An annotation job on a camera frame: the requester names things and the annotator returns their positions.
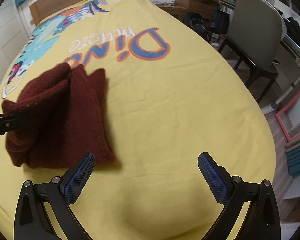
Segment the dark red knit sweater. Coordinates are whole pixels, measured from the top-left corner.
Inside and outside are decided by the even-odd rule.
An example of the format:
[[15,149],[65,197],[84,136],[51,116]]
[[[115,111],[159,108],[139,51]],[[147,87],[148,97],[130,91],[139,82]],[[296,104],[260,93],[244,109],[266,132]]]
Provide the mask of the dark red knit sweater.
[[6,135],[13,165],[68,168],[86,152],[97,165],[114,163],[104,124],[106,84],[103,68],[88,75],[81,64],[61,63],[30,81],[16,101],[4,100],[3,114],[20,120]]

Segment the black backpack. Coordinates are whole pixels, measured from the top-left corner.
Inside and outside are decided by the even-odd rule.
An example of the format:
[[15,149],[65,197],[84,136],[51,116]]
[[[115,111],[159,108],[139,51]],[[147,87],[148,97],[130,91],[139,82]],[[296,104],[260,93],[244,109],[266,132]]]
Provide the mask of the black backpack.
[[206,27],[204,19],[202,18],[202,16],[200,14],[195,13],[195,12],[187,13],[184,16],[183,24],[185,24],[190,29],[192,29],[194,32],[196,32],[205,41],[207,41],[207,42],[211,41],[211,36],[209,34],[209,31]]

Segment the white wardrobe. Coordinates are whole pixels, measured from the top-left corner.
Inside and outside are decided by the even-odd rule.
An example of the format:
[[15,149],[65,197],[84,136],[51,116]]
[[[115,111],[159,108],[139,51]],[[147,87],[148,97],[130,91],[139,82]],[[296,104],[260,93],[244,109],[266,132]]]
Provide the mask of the white wardrobe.
[[0,83],[27,38],[14,0],[4,0],[0,6]]

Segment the grey upholstered chair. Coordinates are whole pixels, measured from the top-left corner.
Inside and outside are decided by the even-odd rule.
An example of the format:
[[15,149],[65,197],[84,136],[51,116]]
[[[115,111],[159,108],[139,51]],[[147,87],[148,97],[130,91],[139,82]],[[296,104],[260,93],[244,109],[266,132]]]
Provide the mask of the grey upholstered chair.
[[282,17],[266,0],[236,0],[234,16],[228,34],[218,52],[228,46],[238,57],[238,68],[244,62],[250,69],[245,82],[249,88],[254,81],[262,77],[269,82],[257,99],[261,102],[278,77],[273,62],[280,45]]

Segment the stack of folded teal cloths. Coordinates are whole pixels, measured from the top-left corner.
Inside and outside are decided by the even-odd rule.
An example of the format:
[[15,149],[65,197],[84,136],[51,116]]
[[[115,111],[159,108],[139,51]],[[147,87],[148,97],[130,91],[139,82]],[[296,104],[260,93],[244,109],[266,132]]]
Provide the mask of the stack of folded teal cloths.
[[285,145],[288,173],[293,178],[300,176],[300,136]]

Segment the pink picture frame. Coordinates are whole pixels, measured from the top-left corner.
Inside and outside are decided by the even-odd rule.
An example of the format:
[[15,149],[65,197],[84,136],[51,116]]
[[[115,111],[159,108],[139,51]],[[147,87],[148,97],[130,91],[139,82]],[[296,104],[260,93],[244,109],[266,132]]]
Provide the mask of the pink picture frame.
[[300,90],[275,114],[287,142],[300,136]]

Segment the yellow dinosaur print bedspread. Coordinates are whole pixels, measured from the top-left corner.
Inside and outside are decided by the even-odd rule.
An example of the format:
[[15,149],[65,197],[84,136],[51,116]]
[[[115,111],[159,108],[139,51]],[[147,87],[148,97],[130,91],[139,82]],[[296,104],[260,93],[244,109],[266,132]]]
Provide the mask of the yellow dinosaur print bedspread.
[[272,180],[275,146],[253,96],[205,40],[149,0],[82,0],[0,49],[0,113],[55,65],[106,72],[116,162],[98,167],[72,210],[93,239],[201,239],[222,210],[202,152],[247,182]]

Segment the dark blue bag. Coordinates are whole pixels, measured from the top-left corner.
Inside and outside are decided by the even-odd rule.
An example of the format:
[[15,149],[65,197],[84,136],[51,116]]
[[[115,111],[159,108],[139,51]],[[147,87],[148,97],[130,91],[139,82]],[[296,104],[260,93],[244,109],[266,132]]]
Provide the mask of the dark blue bag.
[[213,9],[209,30],[214,34],[227,34],[230,24],[230,15],[226,12]]

